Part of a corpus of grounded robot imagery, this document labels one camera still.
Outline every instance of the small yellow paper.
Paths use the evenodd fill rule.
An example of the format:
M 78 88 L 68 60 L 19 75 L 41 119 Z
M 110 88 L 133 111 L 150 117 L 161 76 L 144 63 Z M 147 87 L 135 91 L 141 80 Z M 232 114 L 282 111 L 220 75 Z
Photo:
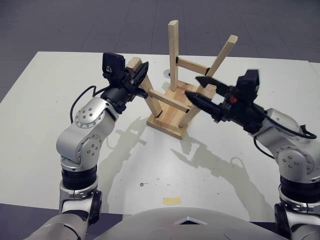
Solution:
M 163 204 L 164 205 L 175 205 L 181 203 L 181 198 L 178 197 L 164 197 Z

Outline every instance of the gray floor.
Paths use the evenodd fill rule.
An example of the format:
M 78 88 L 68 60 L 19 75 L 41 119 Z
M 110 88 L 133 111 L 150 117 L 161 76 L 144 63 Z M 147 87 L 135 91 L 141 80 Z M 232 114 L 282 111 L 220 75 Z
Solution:
M 320 0 L 0 0 L 0 101 L 37 51 L 168 54 L 170 20 L 180 55 L 216 56 L 235 34 L 230 56 L 320 63 Z M 0 239 L 22 237 L 20 213 L 24 237 L 55 213 L 27 209 L 0 204 Z

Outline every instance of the white table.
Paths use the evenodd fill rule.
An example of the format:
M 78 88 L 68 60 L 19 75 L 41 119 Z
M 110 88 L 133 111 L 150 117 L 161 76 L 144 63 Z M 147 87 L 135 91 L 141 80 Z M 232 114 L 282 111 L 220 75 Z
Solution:
M 124 54 L 149 61 L 153 87 L 165 92 L 169 56 Z M 183 56 L 210 66 L 214 57 Z M 38 52 L 0 104 L 2 138 L 0 203 L 57 209 L 61 180 L 59 134 L 70 125 L 69 109 L 88 86 L 105 87 L 102 54 Z M 228 57 L 214 75 L 229 85 L 247 69 L 260 69 L 256 103 L 276 108 L 320 135 L 320 86 L 307 61 Z M 197 73 L 179 69 L 179 79 L 197 84 Z M 81 99 L 76 109 L 90 99 Z M 197 115 L 183 141 L 146 126 L 150 110 L 136 97 L 103 143 L 98 163 L 104 213 L 135 214 L 178 206 L 218 210 L 241 219 L 271 222 L 279 202 L 279 171 L 252 138 L 231 122 Z
M 319 83 L 320 83 L 320 63 L 317 62 L 310 62 L 312 68 L 314 69 L 314 71 L 316 72 L 316 74 L 319 77 Z

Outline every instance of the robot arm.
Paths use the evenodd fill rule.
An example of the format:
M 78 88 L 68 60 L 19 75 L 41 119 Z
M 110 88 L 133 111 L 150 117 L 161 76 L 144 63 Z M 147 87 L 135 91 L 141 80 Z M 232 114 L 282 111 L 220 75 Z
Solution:
M 275 218 L 283 235 L 293 240 L 320 239 L 320 143 L 304 125 L 275 109 L 264 110 L 254 103 L 259 89 L 258 70 L 248 70 L 236 86 L 227 86 L 207 76 L 196 79 L 205 87 L 217 86 L 224 97 L 219 105 L 196 92 L 185 94 L 215 122 L 233 121 L 252 137 L 255 146 L 279 165 L 281 203 Z M 259 148 L 256 141 L 272 155 Z
M 93 98 L 77 112 L 74 121 L 71 111 L 71 125 L 56 142 L 62 167 L 60 214 L 28 240 L 84 240 L 88 226 L 99 220 L 102 192 L 98 190 L 97 163 L 100 149 L 104 139 L 114 130 L 119 114 L 126 109 L 126 103 L 135 96 L 148 96 L 139 88 L 147 75 L 148 62 L 140 65 L 131 76 L 122 55 L 104 53 L 102 71 L 109 86 L 94 91 Z

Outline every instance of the wooden stick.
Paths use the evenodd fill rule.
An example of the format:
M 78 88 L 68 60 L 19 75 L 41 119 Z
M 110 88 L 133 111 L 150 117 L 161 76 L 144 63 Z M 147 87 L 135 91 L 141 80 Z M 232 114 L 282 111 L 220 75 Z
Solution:
M 169 55 L 170 55 L 170 89 L 175 91 L 178 87 L 178 66 L 176 58 L 179 56 L 179 21 L 173 20 L 168 24 Z
M 226 56 L 229 54 L 233 46 L 236 44 L 238 37 L 235 35 L 230 35 L 229 39 L 225 42 L 222 50 L 219 52 L 219 55 L 216 57 L 214 62 L 212 63 L 210 70 L 207 72 L 206 76 L 212 77 L 218 68 L 220 67 L 223 60 L 225 60 Z M 196 90 L 197 93 L 200 93 L 204 89 L 201 85 Z
M 216 94 L 216 89 L 217 87 L 211 84 L 208 84 L 202 91 L 201 94 L 206 96 L 207 98 L 211 99 L 214 97 L 214 95 Z M 184 115 L 184 117 L 182 118 L 181 122 L 178 124 L 178 126 L 180 128 L 183 128 L 185 125 L 188 124 L 188 122 L 191 121 L 191 119 L 193 119 L 195 117 L 195 115 L 197 115 L 201 110 L 199 108 L 197 108 L 195 105 L 193 105 L 190 109 L 190 111 L 188 111 L 188 113 L 186 115 Z
M 206 66 L 183 59 L 181 57 L 178 57 L 176 65 L 202 75 L 206 75 L 206 72 L 209 69 Z
M 137 68 L 142 64 L 142 61 L 139 57 L 133 57 L 126 65 L 129 73 L 131 75 L 134 75 Z M 145 90 L 147 93 L 149 93 L 149 90 L 153 90 L 153 87 L 151 85 L 151 82 L 149 80 L 148 75 L 145 77 L 145 79 L 140 84 L 140 87 Z M 150 108 L 152 114 L 156 117 L 159 117 L 159 115 L 162 113 L 162 108 L 160 106 L 160 102 L 157 99 L 152 98 L 150 95 L 145 99 L 146 104 Z
M 178 100 L 175 100 L 174 98 L 171 98 L 165 94 L 162 94 L 156 90 L 153 89 L 149 89 L 149 94 L 151 97 L 158 99 L 161 102 L 164 102 L 165 104 L 168 104 L 176 109 L 179 109 L 183 112 L 187 112 L 188 110 L 190 110 L 190 107 L 188 107 L 187 105 L 184 105 L 183 103 L 181 103 Z

